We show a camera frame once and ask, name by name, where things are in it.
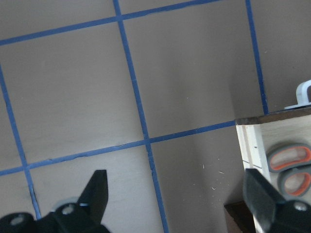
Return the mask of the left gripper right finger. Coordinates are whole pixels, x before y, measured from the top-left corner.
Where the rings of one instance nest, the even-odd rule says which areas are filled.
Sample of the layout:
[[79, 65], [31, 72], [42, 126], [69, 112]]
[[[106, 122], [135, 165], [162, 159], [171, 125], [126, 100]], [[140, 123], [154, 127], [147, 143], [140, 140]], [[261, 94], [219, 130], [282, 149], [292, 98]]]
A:
[[243, 199], [265, 233], [272, 229], [278, 207], [286, 202], [283, 196], [255, 168], [245, 170]]

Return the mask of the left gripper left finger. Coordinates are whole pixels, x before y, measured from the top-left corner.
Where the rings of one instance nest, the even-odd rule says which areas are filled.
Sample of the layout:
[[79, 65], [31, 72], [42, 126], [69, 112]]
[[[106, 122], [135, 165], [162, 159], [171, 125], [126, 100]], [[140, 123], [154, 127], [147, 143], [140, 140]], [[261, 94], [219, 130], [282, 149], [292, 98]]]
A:
[[77, 200], [77, 204], [95, 222], [100, 224], [108, 203], [106, 170], [95, 170]]

